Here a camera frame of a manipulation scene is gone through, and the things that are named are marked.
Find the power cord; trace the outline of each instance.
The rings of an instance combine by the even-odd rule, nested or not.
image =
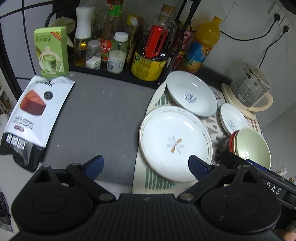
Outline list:
[[[253,38],[253,39],[236,39],[236,38],[233,38],[233,37],[231,37],[230,35],[224,33],[223,31],[220,31],[220,32],[223,33],[224,35],[226,35],[227,37],[229,37],[229,38],[231,38],[231,39],[234,39],[234,40],[237,40],[237,41],[251,41],[251,40],[261,39],[261,38],[265,37],[267,34],[269,34],[269,32],[270,32],[270,30],[272,29],[272,27],[274,26],[275,22],[276,22],[276,21],[279,21],[280,17],[281,17],[281,16],[280,16],[279,14],[276,13],[276,14],[274,15],[274,22],[272,23],[272,25],[271,25],[270,29],[268,30],[268,32],[267,32],[266,34],[262,35],[261,37],[257,37],[257,38]]]
[[[260,65],[259,65],[259,68],[258,69],[260,69],[260,67],[261,67],[261,65],[262,65],[262,63],[263,63],[263,60],[264,60],[264,58],[265,58],[265,56],[266,56],[266,53],[267,53],[267,50],[272,46],[272,45],[274,45],[276,42],[278,42],[280,39],[281,39],[281,37],[284,35],[284,33],[287,33],[289,31],[289,27],[288,26],[284,26],[284,31],[283,31],[283,33],[281,34],[281,36],[276,40],[276,41],[274,41],[272,44],[270,44],[268,47],[267,47],[267,49],[266,49],[266,51],[265,51],[265,54],[264,54],[264,56],[263,56],[263,59],[261,60],[261,63],[260,63]]]

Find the chocolate cake snack bag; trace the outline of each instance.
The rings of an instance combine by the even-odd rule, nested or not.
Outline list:
[[[0,154],[12,154],[21,167],[34,172],[42,161],[59,111],[74,81],[34,76],[14,107],[1,139]]]

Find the black cable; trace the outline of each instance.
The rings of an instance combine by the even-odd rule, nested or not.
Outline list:
[[[263,36],[261,37],[257,37],[257,38],[253,38],[253,39],[236,39],[236,38],[233,38],[231,37],[230,35],[228,35],[227,33],[224,33],[223,31],[220,31],[221,33],[225,34],[227,37],[231,38],[231,39],[234,39],[234,40],[237,40],[237,41],[251,41],[251,40],[256,40],[256,39],[261,39],[263,37],[265,37],[267,34],[269,34],[270,30],[272,29],[272,27],[274,26],[275,22],[276,21],[279,21],[280,19],[280,15],[279,14],[275,14],[274,15],[274,22],[272,23],[271,27],[269,28],[268,32],[266,34],[264,34]],[[190,30],[193,32],[193,33],[196,33],[197,31],[193,31],[192,30],[192,26],[191,26],[191,21],[189,23],[189,27],[190,27]]]
[[[262,63],[263,63],[263,60],[264,60],[264,58],[265,58],[265,56],[266,56],[266,53],[267,53],[267,50],[268,50],[272,45],[274,45],[276,42],[278,42],[278,41],[281,39],[281,37],[284,35],[284,33],[288,32],[288,31],[289,31],[289,27],[288,27],[288,26],[284,26],[284,31],[283,31],[283,33],[281,34],[281,36],[280,36],[276,41],[274,41],[272,44],[270,44],[270,45],[267,47],[267,49],[265,50],[265,54],[264,54],[264,56],[263,56],[263,59],[261,60],[261,63],[260,63],[260,65],[259,65],[259,68],[258,68],[258,69],[260,69],[260,67],[261,67],[261,65],[262,65]]]
[[[220,32],[223,33],[224,35],[226,35],[227,37],[237,40],[237,41],[251,41],[251,40],[261,39],[261,38],[265,37],[267,34],[269,34],[269,32],[272,29],[272,27],[274,26],[275,22],[276,22],[276,20],[274,20],[274,22],[272,23],[270,29],[268,30],[268,32],[266,34],[262,35],[261,37],[257,37],[257,38],[253,38],[253,39],[236,39],[236,38],[233,38],[233,37],[229,36],[228,34],[224,33],[223,31],[220,31]]]

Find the matcha latte box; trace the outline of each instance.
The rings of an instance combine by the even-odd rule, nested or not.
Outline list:
[[[69,62],[66,27],[35,29],[34,41],[42,77],[67,76]]]

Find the orange juice bottle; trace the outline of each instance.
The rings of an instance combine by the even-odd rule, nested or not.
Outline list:
[[[222,22],[218,17],[214,17],[212,22],[204,23],[198,29],[194,42],[189,46],[178,70],[184,70],[189,73],[196,73],[209,55],[213,46],[220,37],[219,24]]]

